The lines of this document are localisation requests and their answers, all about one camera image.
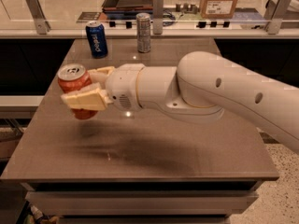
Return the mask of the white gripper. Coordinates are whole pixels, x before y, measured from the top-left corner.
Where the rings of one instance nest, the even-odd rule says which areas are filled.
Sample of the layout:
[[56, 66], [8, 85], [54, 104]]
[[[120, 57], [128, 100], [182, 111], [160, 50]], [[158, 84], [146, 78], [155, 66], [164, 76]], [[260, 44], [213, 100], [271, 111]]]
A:
[[[88, 73], [93, 84], [63, 94], [62, 101], [71, 109], [104, 111], [113, 103], [122, 111], [139, 111], [137, 78], [144, 67], [142, 63], [127, 63], [116, 69], [114, 66], [91, 69]], [[106, 90], [99, 83], [106, 83]]]

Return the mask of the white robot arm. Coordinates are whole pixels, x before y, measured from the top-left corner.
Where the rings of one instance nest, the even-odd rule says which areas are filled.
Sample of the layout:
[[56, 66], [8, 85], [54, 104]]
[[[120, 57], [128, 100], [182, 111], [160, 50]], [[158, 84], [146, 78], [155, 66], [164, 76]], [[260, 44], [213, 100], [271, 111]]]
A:
[[204, 123], [228, 110], [299, 153], [299, 88], [250, 71], [213, 53], [185, 55], [176, 66], [127, 63], [87, 70], [65, 65], [66, 81], [88, 74], [91, 83], [62, 95], [71, 109], [158, 110], [178, 120]]

